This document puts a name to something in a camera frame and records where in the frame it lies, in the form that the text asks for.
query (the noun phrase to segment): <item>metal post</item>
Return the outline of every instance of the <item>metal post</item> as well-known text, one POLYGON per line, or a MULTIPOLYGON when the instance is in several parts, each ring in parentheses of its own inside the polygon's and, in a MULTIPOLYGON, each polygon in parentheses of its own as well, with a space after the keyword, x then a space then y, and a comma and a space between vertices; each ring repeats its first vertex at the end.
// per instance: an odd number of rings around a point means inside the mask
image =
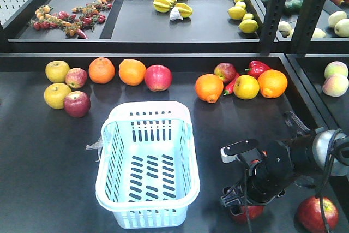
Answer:
POLYGON ((274 51, 274 39, 278 30, 282 9, 286 0, 269 0, 260 36, 260 53, 267 55, 274 51))
POLYGON ((0 52, 2 52, 2 53, 10 52, 9 40, 7 39, 7 37, 5 35, 5 31, 2 28, 1 23, 0 23, 0 52))
POLYGON ((325 0, 303 0, 291 39, 291 52, 306 54, 325 0))

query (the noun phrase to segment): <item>table surface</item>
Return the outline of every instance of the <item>table surface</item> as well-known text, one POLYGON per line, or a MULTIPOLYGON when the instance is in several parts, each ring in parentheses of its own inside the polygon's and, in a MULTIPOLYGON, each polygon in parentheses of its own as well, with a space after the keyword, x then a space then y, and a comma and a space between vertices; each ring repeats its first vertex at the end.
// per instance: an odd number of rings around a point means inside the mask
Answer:
MULTIPOLYGON (((145 84, 129 87, 119 79, 107 85, 88 82, 82 91, 92 107, 84 118, 71 118, 43 100, 50 84, 44 73, 0 73, 0 224, 2 232, 248 232, 235 224, 219 202, 222 189, 240 178, 236 163, 224 164, 220 148, 246 138, 262 145, 292 134, 281 114, 292 110, 286 96, 243 101, 223 97, 216 104, 200 101, 194 83, 200 72, 173 73, 168 91, 151 92, 145 84), (112 212, 95 198, 97 141, 109 112, 128 101, 176 100, 191 113, 201 190, 189 205, 185 222, 175 228, 124 230, 112 212)), ((254 232, 305 232, 294 221, 298 204, 312 190, 291 185, 286 196, 266 206, 252 223, 254 232)), ((330 187, 326 196, 339 206, 330 187)), ((340 208, 336 232, 347 232, 340 208)))

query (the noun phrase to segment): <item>white plastic basket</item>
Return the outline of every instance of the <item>white plastic basket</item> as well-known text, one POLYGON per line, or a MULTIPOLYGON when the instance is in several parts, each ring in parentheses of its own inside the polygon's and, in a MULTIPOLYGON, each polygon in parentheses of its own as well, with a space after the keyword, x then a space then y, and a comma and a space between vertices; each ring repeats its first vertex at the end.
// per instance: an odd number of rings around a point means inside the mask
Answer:
POLYGON ((176 101, 124 103, 101 133, 102 207, 125 229, 181 225, 200 190, 188 108, 176 101))

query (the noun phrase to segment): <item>orange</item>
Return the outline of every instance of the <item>orange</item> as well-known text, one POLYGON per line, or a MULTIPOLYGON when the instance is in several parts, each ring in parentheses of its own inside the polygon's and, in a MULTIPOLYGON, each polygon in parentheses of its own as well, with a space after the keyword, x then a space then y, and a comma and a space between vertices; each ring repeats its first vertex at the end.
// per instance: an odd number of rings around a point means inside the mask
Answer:
POLYGON ((98 57, 88 67, 90 79, 98 84, 106 84, 115 76, 113 63, 105 57, 98 57))
POLYGON ((197 96, 206 102, 216 103, 223 92, 223 81, 214 74, 200 76, 195 83, 197 96))
POLYGON ((119 65, 119 77, 125 84, 137 86, 143 81, 146 70, 142 62, 135 59, 124 59, 119 65))
POLYGON ((275 69, 263 72, 259 78, 260 91, 265 98, 278 98, 287 88, 287 77, 275 69))

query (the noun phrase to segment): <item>black cable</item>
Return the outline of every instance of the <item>black cable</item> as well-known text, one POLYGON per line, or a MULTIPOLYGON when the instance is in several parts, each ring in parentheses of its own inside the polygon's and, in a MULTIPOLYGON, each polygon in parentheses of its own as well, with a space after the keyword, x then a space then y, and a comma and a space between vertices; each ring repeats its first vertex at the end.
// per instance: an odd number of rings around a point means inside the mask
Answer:
POLYGON ((247 224, 249 226, 249 231, 250 233, 252 232, 252 227, 251 227, 251 221, 250 221, 250 214, 249 214, 249 209, 248 209, 248 205, 247 205, 247 177, 248 177, 248 170, 245 169, 245 178, 244 178, 244 201, 245 201, 245 212, 246 212, 246 217, 247 217, 247 224))

